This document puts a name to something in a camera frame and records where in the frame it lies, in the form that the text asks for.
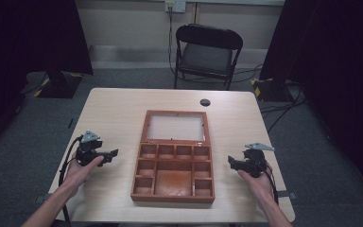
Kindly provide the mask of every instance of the wall baseboard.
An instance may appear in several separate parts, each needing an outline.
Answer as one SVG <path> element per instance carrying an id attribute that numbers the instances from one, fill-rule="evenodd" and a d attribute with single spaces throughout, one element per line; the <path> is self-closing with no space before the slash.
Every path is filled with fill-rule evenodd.
<path id="1" fill-rule="evenodd" d="M 169 55 L 162 47 L 125 47 L 113 45 L 92 45 L 89 48 L 93 68 L 167 68 Z M 262 64 L 267 49 L 243 49 L 237 68 L 254 68 Z M 171 61 L 174 67 L 176 49 L 172 48 Z"/>

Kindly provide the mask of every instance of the chair backrest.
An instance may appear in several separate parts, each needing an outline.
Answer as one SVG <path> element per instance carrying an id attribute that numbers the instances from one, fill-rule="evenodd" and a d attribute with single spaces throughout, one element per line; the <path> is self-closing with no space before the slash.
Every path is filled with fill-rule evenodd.
<path id="1" fill-rule="evenodd" d="M 232 30 L 198 24 L 179 27 L 176 31 L 176 40 L 178 45 L 182 41 L 231 50 L 239 50 L 243 46 L 241 37 Z"/>

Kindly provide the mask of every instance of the human arm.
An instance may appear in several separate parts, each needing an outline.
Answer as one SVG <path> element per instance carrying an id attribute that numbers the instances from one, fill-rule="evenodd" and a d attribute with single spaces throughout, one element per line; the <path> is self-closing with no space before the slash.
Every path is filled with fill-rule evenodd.
<path id="1" fill-rule="evenodd" d="M 257 199 L 259 208 L 264 211 L 269 226 L 285 227 L 292 226 L 285 213 L 273 199 L 273 191 L 270 181 L 265 173 L 259 178 L 253 178 L 249 173 L 238 170 L 238 174 L 249 184 L 252 195 Z"/>
<path id="2" fill-rule="evenodd" d="M 76 159 L 70 161 L 63 184 L 22 226 L 51 226 L 61 208 L 77 194 L 78 188 L 102 160 L 103 156 L 98 156 L 87 166 L 81 166 Z"/>

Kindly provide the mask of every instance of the gray carpet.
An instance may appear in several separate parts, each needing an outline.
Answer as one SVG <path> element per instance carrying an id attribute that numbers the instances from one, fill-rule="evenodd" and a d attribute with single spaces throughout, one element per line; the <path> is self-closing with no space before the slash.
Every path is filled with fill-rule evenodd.
<path id="1" fill-rule="evenodd" d="M 250 75 L 237 74 L 234 80 Z M 42 76 L 28 75 L 30 83 L 25 91 L 38 84 Z M 217 80 L 205 81 L 211 83 L 179 80 L 179 88 L 224 89 L 223 84 L 212 83 Z M 169 69 L 97 69 L 93 77 L 82 80 L 73 99 L 28 94 L 20 113 L 0 135 L 0 226 L 19 226 L 39 207 L 34 200 L 48 191 L 84 102 L 95 87 L 172 89 L 173 76 Z M 231 90 L 252 88 L 245 80 L 233 83 Z M 298 88 L 292 87 L 291 93 L 296 96 Z M 285 104 L 259 102 L 262 110 Z M 281 113 L 264 113 L 268 128 Z M 269 137 L 287 189 L 297 197 L 292 200 L 295 226 L 363 226 L 363 179 L 327 140 L 321 119 L 306 103 L 286 113 Z"/>

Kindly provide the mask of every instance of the wooden tray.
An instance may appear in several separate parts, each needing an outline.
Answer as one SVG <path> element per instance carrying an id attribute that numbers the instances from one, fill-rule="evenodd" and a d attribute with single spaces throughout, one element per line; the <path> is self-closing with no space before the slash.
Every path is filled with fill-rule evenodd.
<path id="1" fill-rule="evenodd" d="M 131 198 L 212 203 L 214 189 L 206 113 L 147 111 Z"/>

